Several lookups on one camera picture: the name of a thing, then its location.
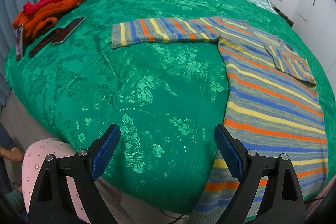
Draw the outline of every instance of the metal bolt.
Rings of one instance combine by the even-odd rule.
[[[281,154],[281,158],[283,160],[288,160],[289,159],[289,156],[287,154]]]
[[[254,156],[257,154],[257,152],[256,152],[255,150],[253,150],[253,149],[248,150],[247,153],[248,153],[250,156],[252,156],[252,157],[254,157]]]
[[[85,156],[86,154],[87,154],[87,151],[86,151],[85,149],[81,149],[81,150],[78,151],[78,155],[79,155],[80,157],[83,157],[83,156]]]
[[[49,154],[45,157],[46,160],[52,160],[54,158],[53,154]]]

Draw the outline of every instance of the white wardrobe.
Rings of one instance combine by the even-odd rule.
[[[335,0],[299,0],[292,20],[294,31],[319,60],[336,94]]]

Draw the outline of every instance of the striped sweater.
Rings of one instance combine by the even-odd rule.
[[[303,196],[318,192],[328,174],[328,149],[316,82],[306,60],[280,38],[246,21],[223,17],[140,19],[113,25],[112,47],[142,42],[215,42],[230,94],[223,124],[247,149],[290,156]],[[262,178],[247,220],[260,206]],[[216,223],[239,182],[220,152],[188,223]]]

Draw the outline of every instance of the pile of clothes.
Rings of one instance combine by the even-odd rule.
[[[36,4],[27,2],[12,23],[17,29],[22,24],[23,47],[30,45],[36,38],[54,27],[57,20],[68,11],[78,7],[85,0],[40,0]]]

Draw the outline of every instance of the green bedspread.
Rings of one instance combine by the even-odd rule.
[[[277,14],[246,0],[87,0],[61,18],[87,19],[58,46],[16,62],[6,79],[16,96],[50,133],[75,149],[88,148],[111,123],[120,144],[104,178],[154,206],[188,214],[210,173],[228,97],[225,66],[210,43],[143,43],[111,49],[111,27],[138,18],[224,16],[249,20],[293,46],[317,80],[335,174],[335,100],[321,65]],[[29,52],[41,39],[29,46]]]

